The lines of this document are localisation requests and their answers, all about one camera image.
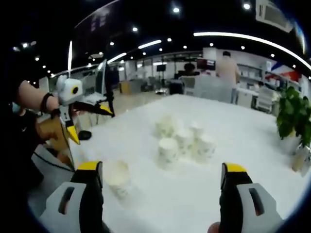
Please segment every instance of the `white table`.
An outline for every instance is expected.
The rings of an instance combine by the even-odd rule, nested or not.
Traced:
[[[187,125],[201,123],[217,143],[207,165],[180,161],[175,171],[159,169],[154,122],[171,114]],[[103,220],[114,233],[206,233],[220,220],[221,163],[244,166],[276,200],[286,218],[307,186],[281,152],[275,117],[233,104],[173,95],[126,112],[94,127],[93,137],[71,144],[76,163],[83,151],[89,160],[122,159],[129,164],[133,184],[140,191],[136,205],[122,206],[104,184]]]

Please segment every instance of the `green leaves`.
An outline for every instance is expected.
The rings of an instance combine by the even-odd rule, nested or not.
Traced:
[[[311,142],[311,106],[308,98],[300,98],[294,88],[289,87],[279,100],[279,113],[276,118],[278,133],[281,139],[295,130],[301,136],[301,143],[307,146]]]

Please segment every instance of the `ceiling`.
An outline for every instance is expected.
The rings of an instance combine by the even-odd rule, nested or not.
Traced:
[[[311,29],[308,27],[306,6],[297,6],[294,1],[276,1],[286,16],[294,18],[302,28],[310,46]],[[96,9],[110,3],[96,12]],[[37,80],[51,73],[67,69],[69,42],[73,41],[73,67],[85,66],[91,54],[104,53],[112,57],[126,52],[123,59],[141,59],[161,53],[186,50],[202,50],[210,42],[220,49],[241,50],[270,57],[284,65],[296,65],[296,70],[310,76],[310,71],[295,58],[263,43],[240,38],[202,36],[194,37],[194,32],[229,32],[256,36],[277,43],[300,57],[308,60],[311,49],[303,54],[301,44],[294,30],[286,33],[276,27],[255,20],[255,0],[246,11],[242,0],[54,0],[44,3],[22,3],[14,11],[16,21],[7,25],[14,28],[8,45],[19,46],[26,57],[25,64],[31,67],[27,79]],[[180,12],[173,13],[178,7]],[[161,39],[159,45],[139,50],[138,46]],[[34,46],[21,48],[23,42],[36,41]]]

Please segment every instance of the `black wire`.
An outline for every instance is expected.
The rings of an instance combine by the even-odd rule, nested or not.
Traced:
[[[46,162],[47,164],[49,164],[49,165],[51,165],[51,166],[55,166],[55,167],[58,167],[58,168],[60,168],[60,169],[66,170],[66,171],[74,172],[73,170],[70,170],[70,169],[65,168],[65,167],[63,167],[63,166],[59,166],[59,165],[57,165],[57,164],[54,164],[54,163],[51,163],[51,162],[47,161],[46,159],[44,159],[44,158],[42,158],[40,155],[38,155],[36,152],[34,152],[34,154],[35,154],[38,158],[40,158],[41,160],[43,160],[44,162]]]

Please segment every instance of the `white paper cup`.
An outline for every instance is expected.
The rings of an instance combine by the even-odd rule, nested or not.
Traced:
[[[195,140],[197,140],[204,132],[201,125],[199,125],[197,122],[193,122],[190,126],[190,129],[193,132],[193,137]]]
[[[103,180],[119,199],[127,197],[131,192],[132,184],[128,165],[123,161],[104,161]]]
[[[179,155],[182,158],[190,157],[193,143],[193,133],[190,130],[180,129],[176,132]]]
[[[158,163],[163,169],[172,168],[178,160],[178,145],[172,138],[162,138],[159,141]]]
[[[160,138],[172,137],[176,131],[176,125],[171,116],[164,116],[155,122],[155,130]]]
[[[203,134],[198,138],[195,148],[192,151],[193,159],[199,163],[208,162],[215,152],[215,149],[216,144],[213,138]]]

